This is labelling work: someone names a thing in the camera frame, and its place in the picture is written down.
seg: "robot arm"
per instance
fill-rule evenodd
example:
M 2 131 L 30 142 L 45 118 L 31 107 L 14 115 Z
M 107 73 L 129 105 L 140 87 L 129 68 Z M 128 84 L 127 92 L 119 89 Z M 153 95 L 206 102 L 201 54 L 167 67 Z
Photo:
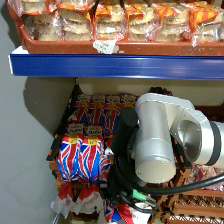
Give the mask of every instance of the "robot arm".
M 190 101 L 148 93 L 138 99 L 135 110 L 139 131 L 132 158 L 141 180 L 162 183 L 175 175 L 170 134 L 183 147 L 190 162 L 224 168 L 224 124 L 209 121 Z
M 155 213 L 137 208 L 133 192 L 171 195 L 224 181 L 221 174 L 178 187 L 145 187 L 146 183 L 163 183 L 175 175 L 171 135 L 190 162 L 224 168 L 224 124 L 209 121 L 188 100 L 148 93 L 138 99 L 135 109 L 121 110 L 111 144 L 114 164 L 107 184 L 100 184 L 102 197 L 140 212 Z

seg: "blue shelf edge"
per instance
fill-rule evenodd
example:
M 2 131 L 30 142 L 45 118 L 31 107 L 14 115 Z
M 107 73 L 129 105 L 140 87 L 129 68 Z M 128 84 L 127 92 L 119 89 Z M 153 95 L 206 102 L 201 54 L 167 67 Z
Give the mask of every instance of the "blue shelf edge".
M 224 56 L 9 55 L 15 76 L 224 80 Z

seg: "white wall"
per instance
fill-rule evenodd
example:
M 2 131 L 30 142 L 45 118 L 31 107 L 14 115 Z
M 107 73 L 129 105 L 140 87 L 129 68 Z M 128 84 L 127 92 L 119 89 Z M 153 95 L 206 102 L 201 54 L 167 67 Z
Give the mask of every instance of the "white wall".
M 45 160 L 73 78 L 27 78 L 10 74 L 8 54 L 19 45 L 4 1 L 0 3 L 0 223 L 48 224 L 57 192 Z M 85 93 L 142 94 L 166 87 L 194 104 L 220 105 L 223 81 L 80 78 Z

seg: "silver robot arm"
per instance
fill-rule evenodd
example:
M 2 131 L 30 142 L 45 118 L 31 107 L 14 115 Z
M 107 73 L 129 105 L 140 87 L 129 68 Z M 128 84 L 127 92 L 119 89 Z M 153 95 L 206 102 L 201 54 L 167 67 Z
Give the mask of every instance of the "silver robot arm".
M 148 93 L 138 99 L 135 110 L 140 128 L 132 158 L 141 180 L 162 183 L 175 175 L 170 134 L 190 162 L 224 168 L 224 124 L 209 121 L 190 101 Z

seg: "snack bag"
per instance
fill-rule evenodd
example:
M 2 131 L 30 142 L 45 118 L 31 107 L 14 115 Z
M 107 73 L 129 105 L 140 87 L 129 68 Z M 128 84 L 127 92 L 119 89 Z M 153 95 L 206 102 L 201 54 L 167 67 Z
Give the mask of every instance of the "snack bag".
M 34 39 L 40 41 L 61 41 L 61 20 L 58 12 L 30 16 L 33 19 Z
M 90 41 L 93 35 L 92 11 L 60 9 L 65 41 Z
M 95 40 L 125 38 L 125 16 L 119 0 L 100 0 L 95 13 Z
M 107 182 L 108 173 L 110 172 L 110 167 L 113 163 L 113 156 L 101 155 L 100 165 L 99 165 L 99 179 L 100 181 Z
M 152 7 L 160 18 L 156 41 L 173 42 L 190 38 L 189 11 L 178 3 L 153 3 Z
M 88 11 L 95 5 L 95 3 L 95 0 L 60 0 L 58 8 L 75 11 Z
M 124 220 L 127 224 L 134 224 L 132 214 L 128 205 L 118 204 L 105 200 L 104 201 L 104 217 L 107 223 L 119 222 Z
M 99 157 L 103 149 L 103 128 L 88 126 L 79 154 L 78 180 L 95 184 L 99 180 Z
M 105 95 L 93 95 L 89 105 L 89 124 L 104 125 Z
M 99 188 L 94 184 L 84 184 L 75 204 L 76 215 L 99 213 L 103 210 L 103 200 L 99 194 Z
M 219 41 L 219 29 L 223 24 L 224 10 L 205 1 L 184 4 L 190 10 L 189 22 L 192 45 L 200 42 Z
M 154 14 L 153 8 L 148 7 L 144 0 L 125 0 L 124 7 L 127 18 L 127 39 L 153 40 L 158 28 L 158 16 Z
M 70 124 L 62 138 L 58 155 L 58 169 L 62 174 L 65 185 L 60 190 L 51 208 L 57 213 L 67 217 L 69 211 L 74 211 L 72 181 L 78 180 L 78 158 L 83 142 L 83 128 L 80 124 Z
M 57 0 L 9 0 L 8 3 L 18 16 L 51 13 L 57 9 Z
M 112 136 L 116 128 L 118 117 L 120 115 L 121 103 L 120 96 L 107 95 L 105 105 L 105 136 Z
M 91 96 L 86 94 L 78 95 L 74 105 L 74 112 L 68 119 L 69 123 L 87 123 L 90 98 Z
M 121 108 L 131 107 L 135 108 L 136 95 L 134 94 L 121 94 Z

